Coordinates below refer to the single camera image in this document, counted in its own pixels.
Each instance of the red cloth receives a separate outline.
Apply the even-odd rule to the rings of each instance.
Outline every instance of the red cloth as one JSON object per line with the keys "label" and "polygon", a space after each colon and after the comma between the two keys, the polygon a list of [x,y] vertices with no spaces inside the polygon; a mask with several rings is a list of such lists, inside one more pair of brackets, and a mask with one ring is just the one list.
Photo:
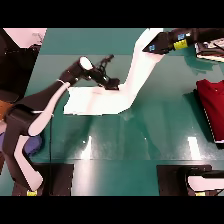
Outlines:
{"label": "red cloth", "polygon": [[224,80],[211,83],[204,79],[196,83],[215,142],[224,142]]}

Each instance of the white paper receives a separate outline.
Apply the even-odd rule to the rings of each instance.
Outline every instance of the white paper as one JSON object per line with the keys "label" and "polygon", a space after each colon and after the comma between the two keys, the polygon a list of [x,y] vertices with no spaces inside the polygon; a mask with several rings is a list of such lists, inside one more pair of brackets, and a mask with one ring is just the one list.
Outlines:
{"label": "white paper", "polygon": [[119,85],[119,91],[102,87],[70,87],[64,114],[118,114],[130,108],[153,68],[164,57],[142,51],[162,31],[163,28],[146,29],[136,41],[128,77],[124,84]]}

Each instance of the yellow label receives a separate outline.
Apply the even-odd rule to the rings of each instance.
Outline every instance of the yellow label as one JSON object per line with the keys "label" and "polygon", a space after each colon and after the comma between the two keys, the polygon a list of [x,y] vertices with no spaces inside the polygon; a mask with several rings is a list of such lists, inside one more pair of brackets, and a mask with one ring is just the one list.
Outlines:
{"label": "yellow label", "polygon": [[175,50],[180,50],[182,48],[187,48],[187,47],[188,46],[187,46],[187,40],[186,39],[174,43]]}
{"label": "yellow label", "polygon": [[195,193],[196,196],[205,196],[205,192],[198,192],[198,193]]}
{"label": "yellow label", "polygon": [[27,191],[27,196],[37,196],[37,191]]}

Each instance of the red book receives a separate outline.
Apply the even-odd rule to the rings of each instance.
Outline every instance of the red book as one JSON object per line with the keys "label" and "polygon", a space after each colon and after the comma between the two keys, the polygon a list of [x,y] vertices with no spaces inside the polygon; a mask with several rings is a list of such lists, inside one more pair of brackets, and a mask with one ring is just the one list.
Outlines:
{"label": "red book", "polygon": [[224,143],[224,80],[211,83],[204,79],[196,85],[215,143]]}

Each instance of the table surface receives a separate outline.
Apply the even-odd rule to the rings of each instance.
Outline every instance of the table surface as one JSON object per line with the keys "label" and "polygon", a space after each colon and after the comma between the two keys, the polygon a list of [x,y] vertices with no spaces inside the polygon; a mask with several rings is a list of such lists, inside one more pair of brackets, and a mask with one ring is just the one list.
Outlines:
{"label": "table surface", "polygon": [[[81,55],[96,63],[114,54],[107,74],[123,83],[135,41],[143,31],[49,28],[26,95],[46,88]],[[54,112],[52,161],[75,164],[72,194],[158,195],[156,164],[195,164],[192,160],[200,159],[213,169],[223,169],[224,150],[213,142],[193,94],[196,81],[218,82],[223,80],[223,72],[223,64],[197,59],[192,47],[166,55],[131,108],[118,115],[63,115],[69,97],[66,93]],[[77,86],[94,85],[80,81]],[[43,137],[41,151],[31,158],[34,162],[49,162],[49,125]],[[195,155],[189,137],[197,140],[199,155]],[[6,166],[3,171],[6,178]],[[0,195],[7,192],[1,188],[3,176]]]}

